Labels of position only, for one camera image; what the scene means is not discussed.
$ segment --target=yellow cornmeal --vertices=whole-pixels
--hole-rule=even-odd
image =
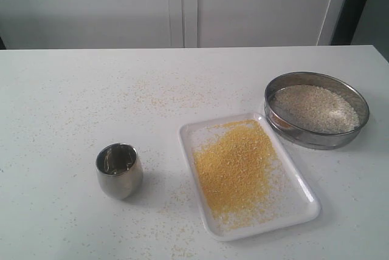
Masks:
[[[252,225],[271,201],[269,179],[277,155],[255,120],[215,127],[228,130],[194,153],[202,191],[213,217],[228,230]]]

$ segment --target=white tray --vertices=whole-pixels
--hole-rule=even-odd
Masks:
[[[220,226],[217,219],[214,219],[212,216],[207,200],[201,190],[193,158],[193,151],[198,149],[202,144],[209,142],[210,139],[215,137],[215,134],[221,134],[221,132],[223,132],[222,128],[212,128],[212,126],[248,119],[255,120],[260,124],[265,133],[269,136],[278,156],[278,160],[274,161],[273,164],[277,164],[277,170],[281,173],[281,181],[279,180],[280,174],[278,174],[278,190],[275,191],[277,192],[276,195],[278,200],[274,203],[271,211],[275,213],[276,216],[270,221],[258,220],[258,223],[253,226],[229,230]],[[318,216],[320,204],[317,198],[304,178],[302,178],[298,169],[296,169],[296,166],[283,148],[277,136],[267,124],[266,119],[260,114],[241,114],[184,125],[180,129],[180,138],[184,150],[185,161],[194,181],[196,197],[204,227],[216,240],[232,241],[245,238],[266,231],[311,221]]]

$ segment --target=metal cup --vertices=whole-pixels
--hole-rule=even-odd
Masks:
[[[143,180],[136,150],[125,143],[107,146],[96,159],[97,177],[102,190],[116,199],[132,195]]]

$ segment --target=white table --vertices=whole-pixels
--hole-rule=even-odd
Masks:
[[[0,259],[387,259],[389,64],[372,46],[0,52]],[[356,87],[370,120],[344,148],[283,140],[322,204],[303,225],[221,243],[204,230],[177,130],[262,111],[296,70]],[[140,153],[142,189],[101,191],[110,143]]]

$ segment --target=stainless steel sieve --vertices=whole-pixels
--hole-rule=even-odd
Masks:
[[[359,126],[352,131],[327,134],[309,131],[294,125],[287,113],[275,107],[274,101],[277,91],[295,85],[318,86],[338,94],[354,108],[359,118]],[[358,135],[369,119],[369,107],[358,91],[336,78],[311,72],[293,72],[273,79],[265,90],[264,111],[266,119],[278,134],[298,145],[312,149],[335,149],[348,144]]]
[[[102,190],[116,199],[132,195],[143,180],[138,153],[125,143],[115,143],[103,149],[97,156],[96,168]]]

